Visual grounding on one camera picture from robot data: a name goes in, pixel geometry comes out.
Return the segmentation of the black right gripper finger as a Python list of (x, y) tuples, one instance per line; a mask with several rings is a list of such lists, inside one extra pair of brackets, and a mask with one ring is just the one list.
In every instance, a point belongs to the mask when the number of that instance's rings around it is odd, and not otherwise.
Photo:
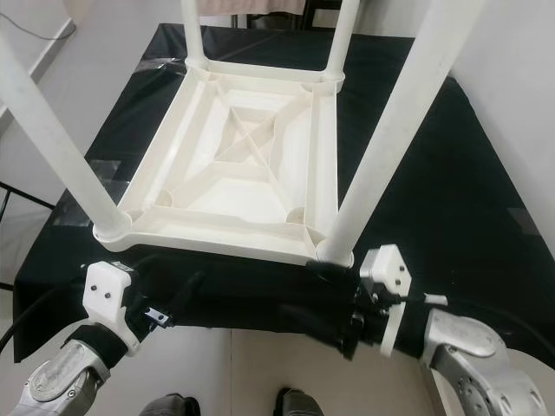
[(353, 360), (356, 355), (358, 340), (350, 337), (346, 322), (330, 321), (313, 310), (290, 304), (278, 305), (277, 316), (283, 333), (308, 336), (328, 348), (335, 348), (345, 360)]
[(314, 292), (358, 292), (360, 277), (353, 267), (323, 261), (309, 261), (304, 265), (309, 288)]

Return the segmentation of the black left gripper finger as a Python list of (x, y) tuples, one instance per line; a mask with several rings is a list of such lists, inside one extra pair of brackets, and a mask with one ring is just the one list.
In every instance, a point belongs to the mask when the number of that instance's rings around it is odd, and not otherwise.
[(169, 317), (167, 322), (181, 322), (184, 315), (189, 312), (192, 301), (197, 297), (206, 277), (206, 270), (198, 270), (178, 287), (177, 293), (167, 302), (167, 317)]

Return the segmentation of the white plastic table top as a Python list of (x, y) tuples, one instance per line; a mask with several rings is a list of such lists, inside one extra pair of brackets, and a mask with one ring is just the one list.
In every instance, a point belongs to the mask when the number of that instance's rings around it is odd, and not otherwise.
[(342, 86), (343, 75), (322, 70), (187, 63), (120, 198), (131, 223), (101, 244), (317, 260), (340, 206)]

